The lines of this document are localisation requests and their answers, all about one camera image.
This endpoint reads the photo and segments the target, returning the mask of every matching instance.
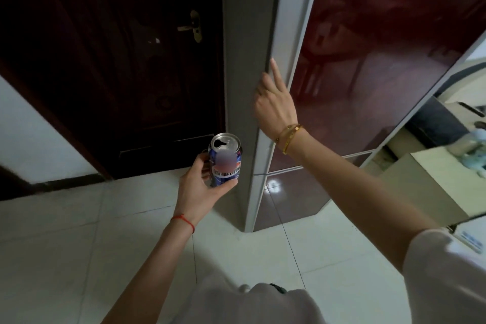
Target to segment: hand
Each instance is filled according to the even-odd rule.
[[[270,60],[270,65],[275,83],[268,73],[263,73],[255,91],[254,107],[255,117],[258,119],[260,129],[266,136],[275,141],[287,129],[288,125],[298,122],[294,101],[282,80],[275,59]]]
[[[237,185],[238,180],[230,180],[215,188],[204,184],[210,175],[205,167],[209,155],[199,154],[192,167],[180,178],[174,216],[184,217],[196,226],[209,213],[216,201]]]

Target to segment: left hand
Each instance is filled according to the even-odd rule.
[[[234,179],[215,188],[207,187],[204,180],[209,178],[210,171],[204,167],[204,162],[208,158],[207,153],[199,154],[192,167],[179,180],[174,216],[184,214],[194,226],[209,213],[219,198],[238,183],[238,180]]]

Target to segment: right hand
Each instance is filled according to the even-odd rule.
[[[275,141],[288,125],[297,124],[297,112],[287,86],[282,80],[275,59],[270,60],[275,82],[263,73],[255,91],[255,117],[264,134]]]

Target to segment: red string bracelet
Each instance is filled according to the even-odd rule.
[[[192,227],[192,233],[194,233],[194,231],[196,230],[196,228],[194,228],[194,224],[192,224],[191,222],[189,222],[185,217],[184,217],[184,214],[181,214],[181,215],[174,215],[172,219],[182,219],[184,222],[188,223],[191,227]]]

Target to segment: white shirt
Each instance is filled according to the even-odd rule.
[[[486,263],[448,232],[417,235],[403,276],[413,324],[486,322]],[[325,316],[306,290],[282,294],[260,283],[240,293],[212,275],[198,284],[173,324],[325,324]]]

